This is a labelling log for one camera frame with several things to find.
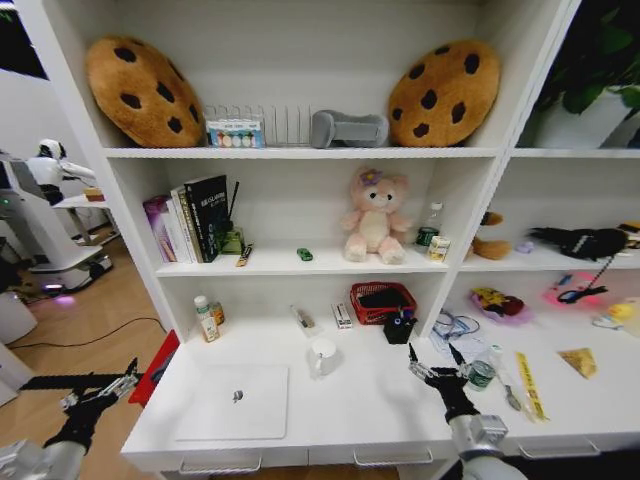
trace cable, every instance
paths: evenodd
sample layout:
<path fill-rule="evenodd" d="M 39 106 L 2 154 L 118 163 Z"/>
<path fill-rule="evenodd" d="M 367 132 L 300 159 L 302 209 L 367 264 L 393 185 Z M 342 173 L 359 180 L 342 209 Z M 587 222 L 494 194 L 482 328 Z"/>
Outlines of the cable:
<path fill-rule="evenodd" d="M 113 335 L 114 333 L 116 333 L 119 330 L 122 330 L 124 327 L 126 327 L 127 325 L 130 325 L 134 322 L 137 322 L 139 320 L 153 320 L 154 322 L 156 322 L 158 324 L 158 326 L 160 328 L 162 328 L 164 330 L 164 327 L 162 326 L 162 324 L 160 323 L 160 320 L 158 320 L 157 318 L 154 317 L 137 317 L 137 318 L 133 318 L 131 320 L 129 320 L 128 322 L 120 325 L 118 328 L 116 328 L 115 330 L 110 331 L 109 333 L 102 335 L 101 337 L 95 338 L 93 340 L 89 340 L 88 342 L 83 342 L 83 343 L 69 343 L 69 344 L 60 344 L 60 343 L 48 343 L 48 342 L 40 342 L 40 343 L 29 343 L 27 345 L 18 345 L 17 347 L 9 347 L 9 350 L 17 350 L 19 348 L 31 348 L 31 347 L 56 347 L 56 348 L 68 348 L 68 347 L 84 347 L 85 345 L 90 345 L 92 343 L 98 342 L 104 338 L 107 338 L 110 335 Z"/>

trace storage basket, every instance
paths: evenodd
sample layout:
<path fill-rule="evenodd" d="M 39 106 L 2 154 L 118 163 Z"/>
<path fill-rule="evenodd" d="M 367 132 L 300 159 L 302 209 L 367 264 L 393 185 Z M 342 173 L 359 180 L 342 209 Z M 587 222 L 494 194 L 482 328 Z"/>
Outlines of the storage basket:
<path fill-rule="evenodd" d="M 387 319 L 389 313 L 397 312 L 399 305 L 389 305 L 387 307 L 365 307 L 360 302 L 362 297 L 381 292 L 386 289 L 393 289 L 404 299 L 405 306 L 402 310 L 411 310 L 414 312 L 418 308 L 416 301 L 413 299 L 409 290 L 400 283 L 391 282 L 370 282 L 356 283 L 351 287 L 351 304 L 356 312 L 358 320 L 363 325 L 382 325 Z"/>

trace shelf compartment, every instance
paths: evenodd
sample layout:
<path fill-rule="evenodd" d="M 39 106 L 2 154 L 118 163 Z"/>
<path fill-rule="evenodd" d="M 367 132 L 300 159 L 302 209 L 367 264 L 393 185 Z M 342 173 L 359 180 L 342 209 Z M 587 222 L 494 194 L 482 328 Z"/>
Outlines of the shelf compartment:
<path fill-rule="evenodd" d="M 595 158 L 602 159 L 638 159 L 640 149 L 633 148 L 600 148 L 592 150 L 579 150 L 567 148 L 516 148 L 512 158 Z"/>
<path fill-rule="evenodd" d="M 578 260 L 562 255 L 550 248 L 536 245 L 533 252 L 519 253 L 512 251 L 502 260 L 488 260 L 474 255 L 466 260 L 460 270 L 463 272 L 529 272 L 545 270 L 599 270 L 606 263 L 606 259 L 592 262 Z M 640 252 L 634 256 L 618 256 L 609 266 L 610 269 L 639 269 Z"/>
<path fill-rule="evenodd" d="M 303 262 L 296 249 L 308 248 L 313 260 Z M 444 272 L 448 266 L 431 262 L 406 246 L 406 258 L 400 265 L 385 265 L 377 254 L 365 262 L 350 262 L 343 256 L 342 245 L 305 242 L 257 242 L 245 267 L 236 267 L 238 255 L 221 255 L 212 263 L 165 263 L 156 270 L 158 277 L 216 277 L 244 275 L 340 275 L 363 273 Z"/>
<path fill-rule="evenodd" d="M 395 158 L 489 158 L 495 148 L 105 148 L 109 158 L 210 158 L 210 159 L 395 159 Z"/>

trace yellow tape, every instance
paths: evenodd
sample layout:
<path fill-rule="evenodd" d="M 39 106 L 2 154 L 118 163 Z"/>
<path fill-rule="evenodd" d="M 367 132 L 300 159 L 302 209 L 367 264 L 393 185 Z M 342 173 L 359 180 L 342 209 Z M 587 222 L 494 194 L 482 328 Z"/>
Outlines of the yellow tape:
<path fill-rule="evenodd" d="M 520 377 L 522 378 L 524 389 L 529 397 L 529 403 L 531 404 L 533 413 L 540 420 L 549 420 L 544 414 L 544 408 L 542 408 L 542 402 L 540 401 L 536 384 L 533 381 L 533 375 L 531 374 L 531 369 L 529 368 L 526 355 L 524 353 L 516 352 L 516 360 L 518 362 L 518 369 L 520 370 Z"/>

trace yellow object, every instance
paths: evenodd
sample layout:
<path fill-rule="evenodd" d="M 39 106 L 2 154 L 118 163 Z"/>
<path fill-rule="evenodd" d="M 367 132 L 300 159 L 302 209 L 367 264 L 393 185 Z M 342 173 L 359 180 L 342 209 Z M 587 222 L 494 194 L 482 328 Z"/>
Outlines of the yellow object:
<path fill-rule="evenodd" d="M 567 350 L 566 352 L 558 353 L 562 358 L 564 358 L 565 362 L 575 368 L 578 373 L 587 380 L 598 371 L 596 361 L 593 358 L 590 348 Z"/>
<path fill-rule="evenodd" d="M 531 404 L 533 413 L 539 420 L 549 420 L 544 414 L 542 402 L 540 401 L 540 396 L 538 395 L 538 390 L 533 380 L 533 375 L 531 374 L 531 369 L 529 368 L 529 362 L 527 362 L 526 355 L 524 353 L 516 352 L 516 361 L 518 362 L 520 377 L 522 378 L 524 389 L 529 397 L 529 403 Z"/>

